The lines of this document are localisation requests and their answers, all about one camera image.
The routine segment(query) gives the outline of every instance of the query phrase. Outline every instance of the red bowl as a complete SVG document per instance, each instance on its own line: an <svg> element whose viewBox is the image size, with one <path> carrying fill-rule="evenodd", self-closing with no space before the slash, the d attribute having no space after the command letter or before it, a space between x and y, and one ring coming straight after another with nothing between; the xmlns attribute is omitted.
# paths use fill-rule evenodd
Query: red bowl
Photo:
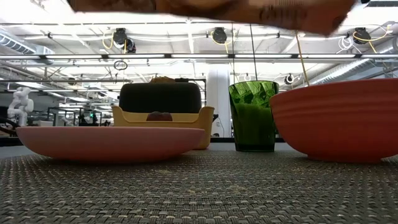
<svg viewBox="0 0 398 224"><path fill-rule="evenodd" d="M138 127L21 127L21 142L56 159L90 162L160 161L195 149L203 129Z"/></svg>
<svg viewBox="0 0 398 224"><path fill-rule="evenodd" d="M398 78L299 88L270 103L280 135L309 158L378 162L398 154Z"/></svg>

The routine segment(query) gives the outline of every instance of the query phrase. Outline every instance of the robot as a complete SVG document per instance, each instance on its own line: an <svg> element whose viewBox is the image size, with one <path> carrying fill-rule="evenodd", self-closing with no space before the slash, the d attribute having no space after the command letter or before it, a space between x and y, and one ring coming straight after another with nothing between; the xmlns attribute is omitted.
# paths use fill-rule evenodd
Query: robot
<svg viewBox="0 0 398 224"><path fill-rule="evenodd" d="M65 122L66 126L72 126L73 122L69 121L66 117L61 116L61 120Z"/></svg>
<svg viewBox="0 0 398 224"><path fill-rule="evenodd" d="M19 87L17 91L13 94L14 99L9 105L7 110L8 118L15 122L15 116L19 117L19 126L26 126L27 114L33 111L34 103L33 100L29 99L28 94L30 93L30 88Z"/></svg>

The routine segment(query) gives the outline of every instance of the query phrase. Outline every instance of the dish rack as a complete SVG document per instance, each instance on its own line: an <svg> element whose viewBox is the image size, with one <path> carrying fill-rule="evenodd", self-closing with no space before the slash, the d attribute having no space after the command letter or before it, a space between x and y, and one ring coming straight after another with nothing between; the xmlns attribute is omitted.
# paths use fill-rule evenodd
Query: dish rack
<svg viewBox="0 0 398 224"><path fill-rule="evenodd" d="M197 114L172 113L173 121L146 121L149 113L125 112L118 106L113 106L115 127L160 127L160 128L198 128L205 130L205 137L197 149L206 149L210 144L211 125L213 123L214 108L203 107Z"/></svg>

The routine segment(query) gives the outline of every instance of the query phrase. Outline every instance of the green glass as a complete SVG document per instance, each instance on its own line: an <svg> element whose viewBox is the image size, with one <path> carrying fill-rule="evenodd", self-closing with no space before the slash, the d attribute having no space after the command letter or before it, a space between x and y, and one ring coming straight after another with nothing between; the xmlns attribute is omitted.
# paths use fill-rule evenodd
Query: green glass
<svg viewBox="0 0 398 224"><path fill-rule="evenodd" d="M278 83L270 81L241 82L229 87L237 151L274 151L276 128L269 100L278 89Z"/></svg>

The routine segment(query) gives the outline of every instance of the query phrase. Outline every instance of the gray woven mat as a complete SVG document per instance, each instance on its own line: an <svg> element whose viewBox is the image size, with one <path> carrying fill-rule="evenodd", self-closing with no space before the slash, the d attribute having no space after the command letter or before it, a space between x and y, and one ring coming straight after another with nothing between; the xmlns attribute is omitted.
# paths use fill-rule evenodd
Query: gray woven mat
<svg viewBox="0 0 398 224"><path fill-rule="evenodd" d="M125 166L0 160L0 223L398 223L398 158L189 152Z"/></svg>

